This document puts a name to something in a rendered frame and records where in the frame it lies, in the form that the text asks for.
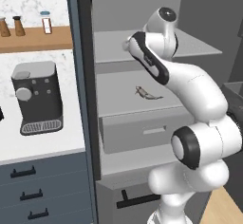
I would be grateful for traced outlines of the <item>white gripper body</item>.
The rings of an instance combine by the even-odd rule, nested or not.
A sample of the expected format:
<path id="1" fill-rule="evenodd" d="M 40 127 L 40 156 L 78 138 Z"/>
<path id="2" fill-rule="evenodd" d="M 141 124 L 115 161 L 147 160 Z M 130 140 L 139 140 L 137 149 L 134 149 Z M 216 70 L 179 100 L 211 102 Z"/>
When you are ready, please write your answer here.
<path id="1" fill-rule="evenodd" d="M 134 51 L 133 49 L 133 39 L 129 38 L 126 41 L 123 42 L 122 48 L 124 51 L 127 51 L 129 53 L 132 53 Z"/>

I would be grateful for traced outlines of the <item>grey brown fish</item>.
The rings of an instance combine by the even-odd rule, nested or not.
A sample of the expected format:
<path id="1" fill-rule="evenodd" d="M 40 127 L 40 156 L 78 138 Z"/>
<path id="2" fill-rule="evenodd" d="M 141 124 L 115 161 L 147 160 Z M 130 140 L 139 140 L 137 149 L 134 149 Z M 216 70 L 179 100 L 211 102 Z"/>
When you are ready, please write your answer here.
<path id="1" fill-rule="evenodd" d="M 162 96 L 153 96 L 147 91 L 145 91 L 141 86 L 136 87 L 136 93 L 146 100 L 158 100 L 162 99 Z"/>

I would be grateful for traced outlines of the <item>grey fridge shelf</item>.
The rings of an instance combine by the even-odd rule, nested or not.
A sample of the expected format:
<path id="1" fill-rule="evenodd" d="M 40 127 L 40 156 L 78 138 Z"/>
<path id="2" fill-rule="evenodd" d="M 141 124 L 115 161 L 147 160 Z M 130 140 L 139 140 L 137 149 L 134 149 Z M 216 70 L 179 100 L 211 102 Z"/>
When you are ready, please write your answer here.
<path id="1" fill-rule="evenodd" d="M 134 30 L 99 31 L 94 33 L 94 55 L 97 63 L 128 62 L 130 54 L 123 50 L 122 43 L 134 34 Z M 176 29 L 178 50 L 175 59 L 221 54 L 214 48 L 192 35 Z"/>
<path id="2" fill-rule="evenodd" d="M 153 96 L 162 96 L 162 99 L 142 98 L 136 93 L 137 86 Z M 98 74 L 97 97 L 102 117 L 184 107 L 176 95 L 144 70 Z"/>

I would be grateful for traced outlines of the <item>brown wooden shaker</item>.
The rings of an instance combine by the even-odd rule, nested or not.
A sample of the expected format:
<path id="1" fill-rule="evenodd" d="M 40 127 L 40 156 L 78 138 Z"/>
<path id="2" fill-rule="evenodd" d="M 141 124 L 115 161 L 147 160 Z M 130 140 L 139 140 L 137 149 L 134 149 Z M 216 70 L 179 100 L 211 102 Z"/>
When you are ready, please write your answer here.
<path id="1" fill-rule="evenodd" d="M 0 33 L 2 37 L 10 37 L 10 31 L 5 17 L 0 17 Z"/>
<path id="2" fill-rule="evenodd" d="M 20 16 L 13 16 L 14 25 L 15 25 L 15 34 L 17 36 L 25 36 L 25 30 L 23 28 L 21 17 Z"/>

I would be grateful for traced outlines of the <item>dark grey open fridge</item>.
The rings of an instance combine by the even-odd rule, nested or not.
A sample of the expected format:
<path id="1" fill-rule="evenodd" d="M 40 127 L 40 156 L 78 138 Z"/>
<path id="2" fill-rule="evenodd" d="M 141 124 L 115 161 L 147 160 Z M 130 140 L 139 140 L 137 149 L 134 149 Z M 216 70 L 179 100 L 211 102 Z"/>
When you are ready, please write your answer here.
<path id="1" fill-rule="evenodd" d="M 171 139 L 160 146 L 106 154 L 100 132 L 97 75 L 146 69 L 129 52 L 132 59 L 128 62 L 97 63 L 94 33 L 118 30 L 136 33 L 161 7 L 177 14 L 175 33 L 178 28 L 221 51 L 217 55 L 177 59 L 174 55 L 172 60 L 196 65 L 207 72 L 225 96 L 229 111 L 243 123 L 243 0 L 68 0 L 94 224 L 99 224 L 97 181 L 113 175 L 146 175 L 148 183 L 153 169 L 178 161 Z M 229 168 L 229 179 L 221 187 L 228 187 L 234 197 L 240 197 L 243 151 L 224 161 Z M 193 224 L 200 223 L 212 193 L 196 193 L 187 201 L 184 212 Z"/>

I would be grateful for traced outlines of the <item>red label spice jar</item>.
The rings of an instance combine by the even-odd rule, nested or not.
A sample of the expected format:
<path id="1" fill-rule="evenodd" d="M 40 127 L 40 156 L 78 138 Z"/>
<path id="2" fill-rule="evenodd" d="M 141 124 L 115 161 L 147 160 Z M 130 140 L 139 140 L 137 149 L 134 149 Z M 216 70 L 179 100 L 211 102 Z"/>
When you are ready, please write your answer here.
<path id="1" fill-rule="evenodd" d="M 45 34 L 51 34 L 52 33 L 52 27 L 51 27 L 51 21 L 50 21 L 50 12 L 47 10 L 43 10 L 40 12 L 40 15 L 42 17 L 42 24 L 44 28 Z"/>

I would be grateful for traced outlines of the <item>grey fridge crisper drawer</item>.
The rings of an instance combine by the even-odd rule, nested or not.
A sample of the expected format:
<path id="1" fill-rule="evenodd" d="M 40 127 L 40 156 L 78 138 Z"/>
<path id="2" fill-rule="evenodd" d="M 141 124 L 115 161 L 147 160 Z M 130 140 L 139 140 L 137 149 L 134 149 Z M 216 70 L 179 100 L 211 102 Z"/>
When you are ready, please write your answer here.
<path id="1" fill-rule="evenodd" d="M 193 116 L 184 107 L 101 117 L 103 150 L 106 154 L 114 154 L 167 144 L 178 128 L 193 122 Z M 166 132 L 142 133 L 164 125 L 167 126 Z"/>

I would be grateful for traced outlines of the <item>grey fridge freezer drawer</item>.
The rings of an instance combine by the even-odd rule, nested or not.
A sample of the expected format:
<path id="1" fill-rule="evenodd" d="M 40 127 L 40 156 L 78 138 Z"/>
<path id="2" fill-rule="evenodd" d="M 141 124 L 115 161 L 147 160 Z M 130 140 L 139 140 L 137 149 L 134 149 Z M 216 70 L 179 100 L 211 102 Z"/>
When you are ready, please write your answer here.
<path id="1" fill-rule="evenodd" d="M 129 198 L 152 195 L 146 175 L 103 177 L 96 182 L 99 224 L 146 224 L 148 217 L 159 206 L 159 200 L 118 209 L 122 190 Z"/>

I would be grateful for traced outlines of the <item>blue grey drawer front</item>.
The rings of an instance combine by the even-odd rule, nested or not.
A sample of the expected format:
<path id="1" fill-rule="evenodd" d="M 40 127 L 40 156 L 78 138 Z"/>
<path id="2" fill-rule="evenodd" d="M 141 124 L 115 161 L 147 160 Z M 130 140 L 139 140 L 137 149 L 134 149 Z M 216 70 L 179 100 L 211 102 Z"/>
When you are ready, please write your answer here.
<path id="1" fill-rule="evenodd" d="M 32 165 L 36 170 L 35 175 L 11 178 L 13 169 L 17 172 L 29 170 Z M 60 174 L 72 173 L 86 169 L 85 152 L 46 158 L 31 161 L 18 162 L 0 166 L 0 186 L 16 182 L 33 180 L 41 177 L 53 177 Z"/>
<path id="2" fill-rule="evenodd" d="M 38 214 L 43 212 L 45 208 L 48 209 L 48 216 L 28 220 L 30 211 Z M 23 205 L 0 210 L 0 224 L 91 224 L 92 222 L 90 209 L 71 211 L 67 207 L 56 205 L 53 207 Z"/>
<path id="3" fill-rule="evenodd" d="M 43 196 L 20 200 L 23 192 L 26 195 L 38 193 L 42 190 Z M 57 196 L 65 196 L 69 194 L 84 192 L 88 190 L 88 182 L 79 179 L 72 180 L 48 180 L 41 182 L 23 182 L 10 184 L 0 187 L 0 209 L 12 207 L 22 203 L 35 202 L 36 200 L 48 199 Z"/>

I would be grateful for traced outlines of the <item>dark grey coffee machine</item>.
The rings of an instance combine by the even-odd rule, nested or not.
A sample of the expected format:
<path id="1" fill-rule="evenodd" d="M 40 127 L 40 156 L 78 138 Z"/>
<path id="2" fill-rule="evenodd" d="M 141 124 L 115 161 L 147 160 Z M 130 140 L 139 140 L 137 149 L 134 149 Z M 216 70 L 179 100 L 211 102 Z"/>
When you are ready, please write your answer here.
<path id="1" fill-rule="evenodd" d="M 54 62 L 21 63 L 14 68 L 11 81 L 23 118 L 23 136 L 63 128 L 63 101 Z"/>

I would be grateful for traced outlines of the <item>wooden wall shelf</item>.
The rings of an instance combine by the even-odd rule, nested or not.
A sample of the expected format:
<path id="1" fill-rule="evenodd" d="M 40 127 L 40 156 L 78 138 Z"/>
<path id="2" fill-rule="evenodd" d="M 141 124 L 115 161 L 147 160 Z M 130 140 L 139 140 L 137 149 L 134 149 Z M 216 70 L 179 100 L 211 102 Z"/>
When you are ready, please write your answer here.
<path id="1" fill-rule="evenodd" d="M 45 34 L 43 28 L 26 28 L 25 36 L 17 36 L 10 29 L 10 37 L 0 35 L 0 53 L 72 49 L 70 27 L 54 27 L 51 34 Z"/>

